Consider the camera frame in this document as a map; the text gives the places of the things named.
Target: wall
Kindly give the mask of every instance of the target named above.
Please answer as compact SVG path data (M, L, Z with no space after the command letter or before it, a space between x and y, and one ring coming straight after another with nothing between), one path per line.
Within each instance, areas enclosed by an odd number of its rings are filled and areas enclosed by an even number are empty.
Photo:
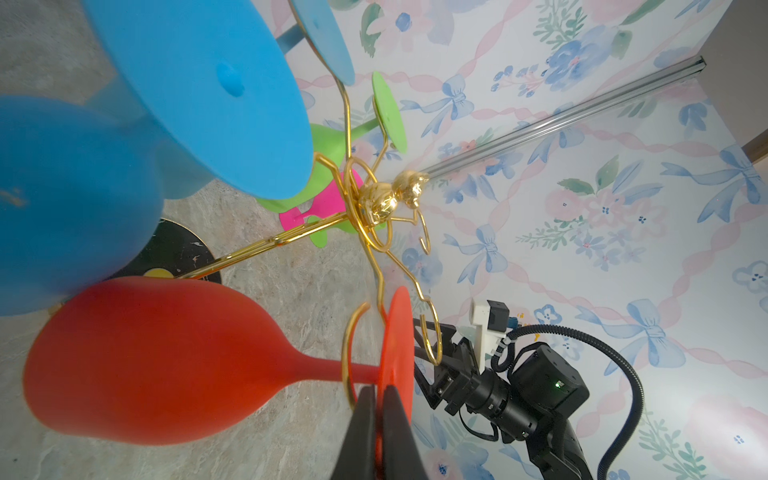
M386 178L694 56L730 0L704 0L700 11L686 10L690 0L330 3L357 72L349 89L355 123L372 117L372 71L383 73L402 105L409 150L389 155ZM254 4L275 35L294 24L285 0ZM636 9L646 15L633 15ZM327 70L304 43L286 58L310 120L340 127L339 95ZM379 149L376 135L368 140L358 156Z
M650 3L659 6L633 15ZM389 156L384 170L434 164L693 56L729 2L558 0L557 11L574 16L570 28L582 26L567 41L541 41L553 4L381 2L379 11L343 2L337 17L359 74L356 122L371 115L366 80L375 68L401 100L411 133L409 151ZM410 23L398 23L402 13ZM292 24L276 6L271 14L276 33ZM288 59L310 119L340 126L327 74L299 52ZM364 137L356 155L368 160L380 143ZM470 336L470 299L503 300L523 322L602 338L638 369L644 424L611 480L768 471L768 191L698 83L436 180L423 203L432 255L420 253L417 231L400 230L395 250L444 322ZM391 294L404 279L394 268L387 277ZM596 472L626 418L628 384L600 353L545 339L591 390L572 421ZM489 431L484 420L475 427ZM430 478L541 477L523 445L479 441L418 393L413 430Z
M396 234L396 250L462 335L471 298L501 300L634 364L647 412L613 480L762 478L768 187L696 81L642 101L655 104L644 118L621 106L438 180L422 200L432 255L416 230ZM468 194L470 178L487 187ZM590 389L571 421L595 473L626 419L627 381L581 342L539 340ZM478 440L418 392L412 427L432 479L541 478L524 445Z

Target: black cable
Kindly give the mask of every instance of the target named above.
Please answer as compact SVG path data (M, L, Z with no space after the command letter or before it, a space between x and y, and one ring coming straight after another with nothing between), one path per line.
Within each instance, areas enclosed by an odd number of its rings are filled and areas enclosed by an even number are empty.
M637 424L640 423L641 416L643 415L645 395L643 394L643 385L640 383L640 377L637 376L637 372L634 371L632 365L607 343L592 335L588 335L587 333L560 325L521 326L507 333L507 338L510 340L510 350L507 352L507 359L514 359L515 357L515 340L523 335L531 335L533 333L562 335L593 346L605 354L609 359L613 360L627 376L627 380L629 380L632 389L632 405L629 409L629 415L627 415L627 420L624 422L624 426L621 427L616 439L611 443L611 446L608 447L608 450L605 452L598 465L598 480L606 480L611 463L613 463L627 442L629 442L630 437L637 428Z
M497 442L498 441L498 427L495 423L491 422L491 428L493 429L493 435L490 433L480 433L476 432L475 430L472 430L469 428L469 425L464 423L464 419L462 418L462 410L458 409L458 419L462 421L462 425L464 425L464 428L467 430L467 432L472 433L474 436L476 436L479 439L487 440L489 442Z
M509 380L510 383L512 383L512 380L509 377L511 376L512 371L515 369L515 365L518 364L518 362L520 361L520 358L523 356L523 353L531 352L533 350L536 350L538 347L540 347L542 345L543 346L549 346L549 343L546 343L546 342L534 342L531 345L524 346L523 348L521 348L520 352L517 355L515 355L515 343L512 342L512 344L510 345L510 350L509 350L509 358L512 358L514 360L512 360L512 364L509 366L509 370L507 370L507 380Z

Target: wooden trim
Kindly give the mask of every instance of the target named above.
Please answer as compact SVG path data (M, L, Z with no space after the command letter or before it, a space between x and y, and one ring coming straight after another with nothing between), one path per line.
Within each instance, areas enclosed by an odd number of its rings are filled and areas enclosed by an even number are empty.
M744 145L744 153L752 163L768 155L768 130Z

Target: yellow dot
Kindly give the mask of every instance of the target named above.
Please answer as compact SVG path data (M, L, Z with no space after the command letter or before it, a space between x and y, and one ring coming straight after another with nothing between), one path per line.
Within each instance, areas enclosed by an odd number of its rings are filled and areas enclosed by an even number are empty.
M153 278L174 278L174 275L164 268L153 268L147 270L144 276L151 276Z

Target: gray floor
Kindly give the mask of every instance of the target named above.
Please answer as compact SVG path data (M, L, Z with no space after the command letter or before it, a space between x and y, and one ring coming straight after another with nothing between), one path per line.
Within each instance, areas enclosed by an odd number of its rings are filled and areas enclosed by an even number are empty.
M36 94L82 103L114 75L76 0L0 0L0 94ZM165 217L189 227L214 255L279 232L276 214L217 181ZM223 282L259 302L288 340L335 359L351 312L375 298L357 239L329 232L329 245L293 243L223 271ZM138 447L67 437L40 425L21 390L25 354L48 318L0 319L0 478L328 478L350 412L340 383L301 382L233 428L199 442ZM378 363L382 327L368 314L353 359Z

